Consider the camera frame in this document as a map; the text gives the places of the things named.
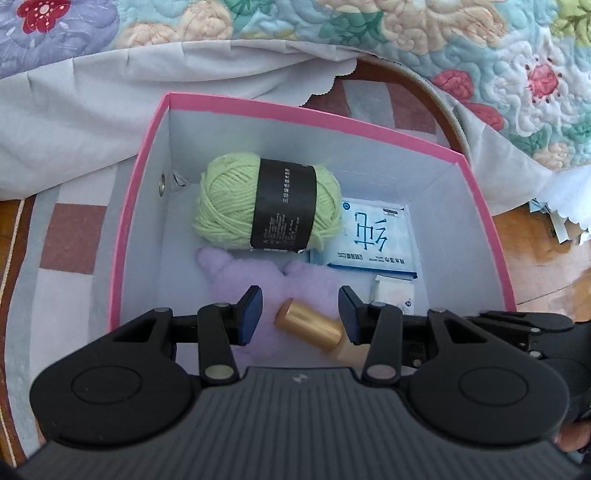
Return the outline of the person's right hand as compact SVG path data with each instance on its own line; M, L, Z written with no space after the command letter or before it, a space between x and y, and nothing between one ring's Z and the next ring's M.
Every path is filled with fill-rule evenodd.
M563 425L554 441L555 445L580 464L590 464L591 423L581 420Z

